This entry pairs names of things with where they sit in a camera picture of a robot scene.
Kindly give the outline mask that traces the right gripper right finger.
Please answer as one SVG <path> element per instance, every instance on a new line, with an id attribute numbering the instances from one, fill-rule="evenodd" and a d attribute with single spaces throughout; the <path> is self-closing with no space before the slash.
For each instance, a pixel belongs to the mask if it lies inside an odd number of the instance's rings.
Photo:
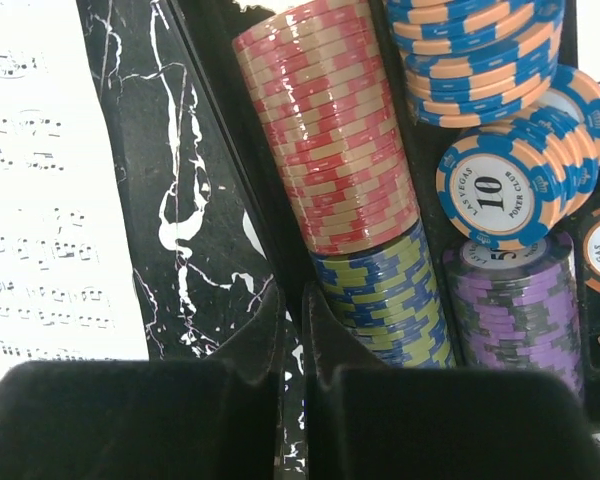
<path id="1" fill-rule="evenodd" d="M 303 294 L 311 479 L 600 479 L 575 396 L 540 372 L 395 368 Z"/>

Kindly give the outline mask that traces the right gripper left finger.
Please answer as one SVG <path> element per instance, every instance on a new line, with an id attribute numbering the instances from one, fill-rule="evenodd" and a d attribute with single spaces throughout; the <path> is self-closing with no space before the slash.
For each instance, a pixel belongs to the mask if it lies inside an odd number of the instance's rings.
<path id="1" fill-rule="evenodd" d="M 0 479 L 271 479 L 285 298 L 203 360 L 30 361 L 0 381 Z"/>

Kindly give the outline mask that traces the sheet music page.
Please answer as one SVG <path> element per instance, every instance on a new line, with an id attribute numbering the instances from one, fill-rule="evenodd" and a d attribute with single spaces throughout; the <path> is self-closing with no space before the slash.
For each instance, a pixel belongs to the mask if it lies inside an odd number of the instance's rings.
<path id="1" fill-rule="evenodd" d="M 147 356 L 77 5 L 0 1 L 0 380 Z"/>

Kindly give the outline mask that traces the black poker chip case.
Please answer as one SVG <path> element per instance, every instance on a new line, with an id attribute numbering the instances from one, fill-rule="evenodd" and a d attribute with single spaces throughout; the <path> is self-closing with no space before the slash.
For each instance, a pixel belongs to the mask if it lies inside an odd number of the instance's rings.
<path id="1" fill-rule="evenodd" d="M 194 45 L 232 64 L 226 78 L 243 91 L 246 133 L 259 128 L 284 185 L 299 232 L 336 317 L 371 353 L 396 367 L 455 364 L 439 280 L 421 220 L 369 1 L 309 1 L 233 39 L 222 1 L 183 1 L 187 27 L 203 27 Z M 600 420 L 600 374 L 580 367 L 571 337 L 495 362 L 544 365 L 584 388 Z"/>

